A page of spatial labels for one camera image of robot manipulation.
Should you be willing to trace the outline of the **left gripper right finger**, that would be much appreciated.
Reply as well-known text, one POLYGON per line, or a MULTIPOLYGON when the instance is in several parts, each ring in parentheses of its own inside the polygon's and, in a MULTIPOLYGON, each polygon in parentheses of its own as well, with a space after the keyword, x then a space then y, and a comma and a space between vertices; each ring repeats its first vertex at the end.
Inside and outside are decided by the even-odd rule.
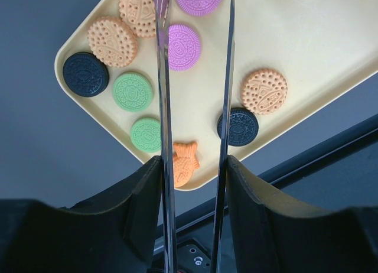
POLYGON ((229 155, 235 5, 230 4, 211 272, 221 270, 229 214, 238 272, 376 272, 377 208, 338 212, 280 191, 229 155))

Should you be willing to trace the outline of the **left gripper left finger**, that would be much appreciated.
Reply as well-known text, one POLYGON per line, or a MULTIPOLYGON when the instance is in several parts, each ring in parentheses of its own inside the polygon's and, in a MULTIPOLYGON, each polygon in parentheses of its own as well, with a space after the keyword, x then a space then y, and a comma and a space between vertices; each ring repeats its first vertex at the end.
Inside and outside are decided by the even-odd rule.
POLYGON ((165 215, 164 270, 177 271, 168 68, 170 0, 154 1, 161 155, 70 209, 37 200, 2 200, 2 272, 147 272, 160 210, 165 215))

